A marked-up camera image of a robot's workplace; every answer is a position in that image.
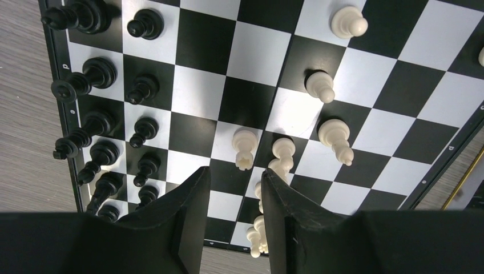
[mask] white chess piece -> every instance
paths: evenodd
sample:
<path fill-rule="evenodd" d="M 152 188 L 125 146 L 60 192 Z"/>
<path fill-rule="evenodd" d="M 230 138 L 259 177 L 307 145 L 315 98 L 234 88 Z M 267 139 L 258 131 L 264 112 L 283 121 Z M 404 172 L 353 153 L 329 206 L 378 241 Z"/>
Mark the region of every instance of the white chess piece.
<path fill-rule="evenodd" d="M 251 242 L 251 256 L 258 258 L 260 256 L 259 246 L 260 246 L 260 234 L 254 228 L 250 227 L 245 233 L 247 240 Z"/>
<path fill-rule="evenodd" d="M 315 72 L 306 81 L 306 91 L 323 103 L 331 103 L 334 99 L 333 78 L 325 72 Z"/>
<path fill-rule="evenodd" d="M 242 171 L 250 170 L 254 165 L 252 153 L 257 148 L 257 136 L 248 130 L 241 130 L 233 135 L 232 147 L 237 151 L 235 165 Z"/>
<path fill-rule="evenodd" d="M 292 155 L 296 152 L 296 146 L 288 138 L 277 139 L 272 145 L 272 153 L 281 159 L 281 167 L 288 171 L 294 166 Z"/>
<path fill-rule="evenodd" d="M 337 11 L 331 20 L 331 30 L 341 39 L 362 36 L 367 29 L 368 21 L 363 18 L 361 11 L 353 6 Z"/>
<path fill-rule="evenodd" d="M 260 215 L 254 220 L 254 228 L 260 234 L 260 245 L 262 245 L 263 247 L 266 247 L 267 246 L 267 237 L 265 236 L 264 215 Z"/>
<path fill-rule="evenodd" d="M 324 122 L 318 130 L 319 141 L 336 153 L 336 159 L 347 166 L 353 163 L 354 152 L 349 147 L 349 127 L 338 119 Z"/>

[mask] black plastic part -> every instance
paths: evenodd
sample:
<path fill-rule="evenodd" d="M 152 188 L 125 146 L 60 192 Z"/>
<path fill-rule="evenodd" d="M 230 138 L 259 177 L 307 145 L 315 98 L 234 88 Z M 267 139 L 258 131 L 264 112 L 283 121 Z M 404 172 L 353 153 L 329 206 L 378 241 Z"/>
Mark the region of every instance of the black plastic part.
<path fill-rule="evenodd" d="M 139 10 L 134 19 L 128 22 L 127 28 L 133 37 L 153 40 L 163 32 L 163 17 L 153 10 Z"/>
<path fill-rule="evenodd" d="M 130 139 L 130 146 L 140 148 L 146 140 L 153 139 L 158 133 L 158 123 L 155 119 L 144 117 L 135 123 L 135 133 Z"/>
<path fill-rule="evenodd" d="M 160 84 L 153 75 L 138 75 L 134 79 L 131 90 L 126 96 L 127 101 L 131 104 L 140 104 L 144 100 L 151 100 L 156 96 L 159 89 Z"/>
<path fill-rule="evenodd" d="M 53 30 L 77 29 L 96 34 L 109 28 L 111 18 L 103 0 L 71 0 L 66 6 L 47 9 L 41 22 Z"/>

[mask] black pawn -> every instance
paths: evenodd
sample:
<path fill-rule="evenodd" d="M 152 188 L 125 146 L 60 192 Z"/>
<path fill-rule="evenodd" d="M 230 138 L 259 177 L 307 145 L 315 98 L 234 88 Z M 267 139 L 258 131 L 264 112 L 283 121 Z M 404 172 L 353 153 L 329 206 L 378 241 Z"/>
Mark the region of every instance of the black pawn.
<path fill-rule="evenodd" d="M 53 30 L 77 29 L 96 34 L 106 31 L 111 19 L 102 0 L 71 0 L 66 6 L 47 9 L 41 22 Z"/>
<path fill-rule="evenodd" d="M 83 147 L 92 142 L 94 135 L 106 135 L 115 126 L 115 119 L 105 111 L 90 111 L 84 117 L 82 127 L 75 128 L 69 135 L 55 141 L 54 159 L 74 158 Z"/>
<path fill-rule="evenodd" d="M 133 183 L 137 187 L 142 187 L 146 184 L 148 176 L 158 172 L 162 161 L 159 157 L 153 154 L 145 154 L 138 162 L 139 172 L 136 174 Z"/>
<path fill-rule="evenodd" d="M 98 211 L 98 216 L 103 220 L 114 223 L 119 218 L 119 210 L 113 205 L 105 204 Z"/>
<path fill-rule="evenodd" d="M 78 96 L 91 92 L 92 87 L 104 89 L 116 80 L 116 67 L 104 58 L 92 58 L 84 62 L 82 73 L 72 72 L 65 80 L 55 80 L 50 89 L 57 100 L 72 103 Z"/>
<path fill-rule="evenodd" d="M 96 182 L 96 190 L 87 205 L 86 212 L 95 215 L 101 204 L 110 196 L 118 193 L 122 185 L 123 180 L 120 176 L 110 172 L 103 174 Z"/>
<path fill-rule="evenodd" d="M 135 18 L 128 22 L 128 33 L 146 40 L 156 39 L 163 32 L 163 17 L 152 10 L 139 10 Z"/>
<path fill-rule="evenodd" d="M 159 191 L 156 187 L 153 186 L 144 186 L 138 192 L 139 200 L 141 201 L 138 204 L 136 210 L 145 207 L 147 204 L 151 203 L 152 201 L 158 198 Z"/>
<path fill-rule="evenodd" d="M 160 84 L 154 76 L 149 74 L 138 75 L 128 92 L 127 101 L 131 104 L 140 104 L 144 100 L 151 100 L 156 96 L 159 89 Z"/>
<path fill-rule="evenodd" d="M 140 148 L 146 140 L 153 139 L 157 133 L 158 123 L 153 118 L 141 118 L 135 123 L 135 133 L 130 139 L 130 146 Z"/>
<path fill-rule="evenodd" d="M 89 150 L 91 161 L 87 162 L 84 168 L 77 174 L 77 185 L 82 186 L 94 179 L 96 173 L 101 171 L 101 166 L 114 164 L 119 156 L 118 147 L 110 141 L 95 143 Z"/>

